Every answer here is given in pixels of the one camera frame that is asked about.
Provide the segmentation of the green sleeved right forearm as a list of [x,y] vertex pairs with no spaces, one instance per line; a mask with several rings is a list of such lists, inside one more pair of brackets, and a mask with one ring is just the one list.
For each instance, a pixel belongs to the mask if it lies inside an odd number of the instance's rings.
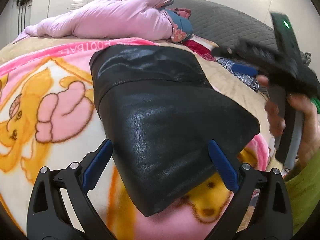
[[319,162],[318,150],[308,165],[285,183],[292,209],[294,235],[305,224],[319,202]]

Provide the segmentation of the person's right hand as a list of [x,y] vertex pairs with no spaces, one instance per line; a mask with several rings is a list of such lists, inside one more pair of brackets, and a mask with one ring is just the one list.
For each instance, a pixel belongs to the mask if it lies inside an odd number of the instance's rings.
[[276,140],[276,156],[283,166],[293,169],[296,163],[305,168],[319,150],[317,108],[304,94],[286,92],[281,87],[269,87],[264,75],[257,81],[270,91],[265,105],[270,132]]

